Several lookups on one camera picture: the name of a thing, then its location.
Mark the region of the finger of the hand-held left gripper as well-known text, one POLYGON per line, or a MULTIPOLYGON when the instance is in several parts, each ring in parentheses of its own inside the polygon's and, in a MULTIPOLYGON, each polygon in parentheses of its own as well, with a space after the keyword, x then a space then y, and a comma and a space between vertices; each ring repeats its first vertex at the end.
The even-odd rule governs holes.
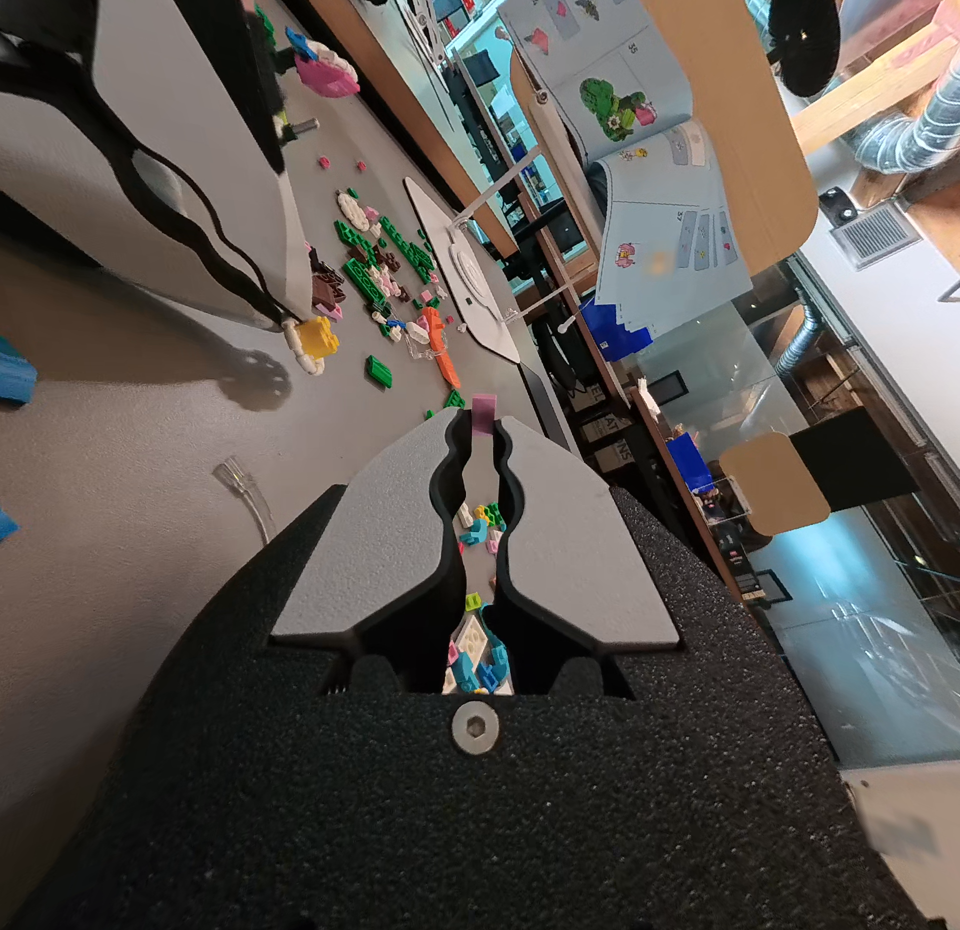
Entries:
POLYGON ((175 0, 98 0, 91 78, 138 144, 208 201, 223 247, 270 300, 309 319, 306 238, 274 124, 253 130, 175 0))
POLYGON ((276 332, 240 288, 261 288, 250 267, 215 235, 196 201, 174 209, 151 189, 136 166, 133 193, 121 186, 101 150, 65 114, 39 100, 3 95, 2 192, 117 278, 154 295, 222 319, 276 332))

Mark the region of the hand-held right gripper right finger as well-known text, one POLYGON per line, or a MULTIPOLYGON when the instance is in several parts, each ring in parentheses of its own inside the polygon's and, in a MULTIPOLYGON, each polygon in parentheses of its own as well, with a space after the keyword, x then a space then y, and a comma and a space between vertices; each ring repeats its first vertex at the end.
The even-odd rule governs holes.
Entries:
POLYGON ((600 694, 630 696, 617 658, 674 651, 677 625, 608 483, 513 417, 494 424, 506 530, 488 623, 514 691, 545 696, 585 661, 600 694))

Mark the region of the yellow lego brick white flower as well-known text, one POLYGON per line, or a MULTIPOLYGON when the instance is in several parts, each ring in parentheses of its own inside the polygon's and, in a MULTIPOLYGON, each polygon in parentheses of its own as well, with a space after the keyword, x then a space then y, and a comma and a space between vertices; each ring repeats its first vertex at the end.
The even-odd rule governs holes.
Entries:
POLYGON ((301 323, 285 319, 281 326, 287 346, 300 368, 310 376, 321 375, 326 358, 336 355, 340 346, 330 321, 324 316, 301 323))

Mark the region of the pile of colourful lego pieces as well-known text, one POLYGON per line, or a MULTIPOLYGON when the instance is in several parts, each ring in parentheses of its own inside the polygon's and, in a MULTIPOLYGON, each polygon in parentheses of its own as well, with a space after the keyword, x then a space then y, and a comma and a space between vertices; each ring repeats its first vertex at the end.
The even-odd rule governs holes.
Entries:
MULTIPOLYGON (((460 555, 484 550, 491 558, 498 556, 499 543, 507 528, 497 502, 474 507, 462 504, 454 518, 454 527, 462 530, 457 537, 460 555)), ((448 664, 440 689, 445 696, 512 696, 515 693, 508 650, 487 619, 497 586, 496 577, 489 578, 487 598, 476 590, 466 592, 464 613, 449 638, 448 664)))

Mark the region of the clear plastic lego stem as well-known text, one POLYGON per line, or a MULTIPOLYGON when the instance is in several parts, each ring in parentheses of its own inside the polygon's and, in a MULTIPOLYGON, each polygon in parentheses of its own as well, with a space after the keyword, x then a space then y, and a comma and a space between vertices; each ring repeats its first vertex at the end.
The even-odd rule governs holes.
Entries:
POLYGON ((268 546, 275 538, 276 525, 270 506, 250 471, 236 456, 229 456, 214 466, 212 475, 246 506, 263 547, 268 546))

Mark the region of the pink white lego flower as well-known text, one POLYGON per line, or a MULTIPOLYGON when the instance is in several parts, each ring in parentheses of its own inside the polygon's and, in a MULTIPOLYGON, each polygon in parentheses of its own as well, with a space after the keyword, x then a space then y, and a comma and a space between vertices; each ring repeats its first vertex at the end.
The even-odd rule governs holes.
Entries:
POLYGON ((334 50, 305 35, 285 28, 293 51, 294 67, 301 83, 324 98, 345 98, 360 92, 357 72, 334 50))

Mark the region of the orange lego brick separator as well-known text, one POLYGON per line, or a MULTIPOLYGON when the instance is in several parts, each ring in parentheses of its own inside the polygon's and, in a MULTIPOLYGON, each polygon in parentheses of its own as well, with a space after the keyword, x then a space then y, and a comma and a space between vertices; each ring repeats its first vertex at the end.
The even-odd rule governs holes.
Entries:
POLYGON ((438 313, 438 310, 431 306, 424 306, 421 310, 421 316, 426 321, 426 331, 430 352, 438 366, 438 370, 444 380, 452 389, 461 388, 461 380, 457 374, 452 359, 450 357, 449 347, 446 343, 445 321, 438 313))

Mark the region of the pile of green brown lego pieces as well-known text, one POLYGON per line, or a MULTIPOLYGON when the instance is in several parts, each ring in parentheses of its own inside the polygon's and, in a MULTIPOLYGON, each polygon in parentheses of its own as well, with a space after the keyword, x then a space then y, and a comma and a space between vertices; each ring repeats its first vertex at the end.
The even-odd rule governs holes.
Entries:
POLYGON ((307 246, 315 281, 317 312, 324 309, 321 289, 341 296, 341 286, 351 284, 363 298, 366 310, 382 336, 407 341, 417 358, 436 356, 450 323, 439 312, 449 294, 440 278, 439 265, 426 234, 418 230, 408 239, 390 218, 361 199, 354 188, 334 192, 337 207, 334 234, 342 246, 342 264, 321 261, 307 246))

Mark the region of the lego instruction booklet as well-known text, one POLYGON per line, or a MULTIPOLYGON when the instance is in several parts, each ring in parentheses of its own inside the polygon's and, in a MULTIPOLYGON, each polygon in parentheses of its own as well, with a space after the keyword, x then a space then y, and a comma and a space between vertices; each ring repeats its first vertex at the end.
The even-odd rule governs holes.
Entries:
POLYGON ((713 143, 642 0, 505 0, 499 19, 581 156, 597 303, 656 339, 744 294, 713 143))

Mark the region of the blue storage bin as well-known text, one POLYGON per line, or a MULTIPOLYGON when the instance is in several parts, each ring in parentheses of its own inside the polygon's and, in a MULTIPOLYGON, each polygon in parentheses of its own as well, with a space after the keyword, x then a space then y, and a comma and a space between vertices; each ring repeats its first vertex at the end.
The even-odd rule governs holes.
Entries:
POLYGON ((714 490, 710 468, 689 432, 673 436, 665 445, 690 493, 700 494, 714 490))
POLYGON ((653 336, 647 328, 631 331, 618 322, 616 304, 598 304, 595 298, 591 298, 581 305, 580 312, 607 363, 624 360, 653 343, 653 336))

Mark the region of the tan rounded panel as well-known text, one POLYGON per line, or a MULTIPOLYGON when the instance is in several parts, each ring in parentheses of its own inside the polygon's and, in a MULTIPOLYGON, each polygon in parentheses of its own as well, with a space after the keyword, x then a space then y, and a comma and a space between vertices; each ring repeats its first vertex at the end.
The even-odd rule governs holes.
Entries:
POLYGON ((746 501, 753 530, 765 536, 813 526, 831 514, 829 503, 790 437, 767 432, 718 457, 746 501))

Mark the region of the white stand base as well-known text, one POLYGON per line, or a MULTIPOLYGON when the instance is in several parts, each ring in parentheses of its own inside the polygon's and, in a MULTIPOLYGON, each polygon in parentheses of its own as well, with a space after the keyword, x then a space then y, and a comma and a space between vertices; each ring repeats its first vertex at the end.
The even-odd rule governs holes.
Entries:
POLYGON ((466 234, 452 226, 451 217, 413 178, 405 177, 403 186, 466 330, 486 350, 520 364, 518 348, 466 234))

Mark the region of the white air vent grille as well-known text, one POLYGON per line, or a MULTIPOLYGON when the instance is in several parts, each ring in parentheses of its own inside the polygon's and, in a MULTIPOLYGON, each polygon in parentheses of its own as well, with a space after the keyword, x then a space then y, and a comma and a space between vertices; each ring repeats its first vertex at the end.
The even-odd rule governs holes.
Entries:
POLYGON ((855 272, 881 263, 923 239, 923 235, 894 199, 861 212, 833 228, 830 235, 855 272))

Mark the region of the black round fan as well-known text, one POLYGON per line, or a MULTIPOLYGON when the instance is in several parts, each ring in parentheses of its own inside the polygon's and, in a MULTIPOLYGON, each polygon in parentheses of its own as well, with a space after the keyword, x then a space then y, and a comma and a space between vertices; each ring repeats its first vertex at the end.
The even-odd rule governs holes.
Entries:
POLYGON ((821 93, 834 78, 841 48, 835 0, 771 0, 766 57, 794 96, 821 93))

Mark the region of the silver air duct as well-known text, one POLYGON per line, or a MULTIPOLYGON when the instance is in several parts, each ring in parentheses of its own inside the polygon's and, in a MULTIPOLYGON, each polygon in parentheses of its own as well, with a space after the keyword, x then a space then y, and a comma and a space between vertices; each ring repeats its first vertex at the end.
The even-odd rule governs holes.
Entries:
POLYGON ((842 136, 861 166, 883 175, 936 168, 959 147, 959 64, 949 69, 915 119, 890 111, 860 123, 842 136))

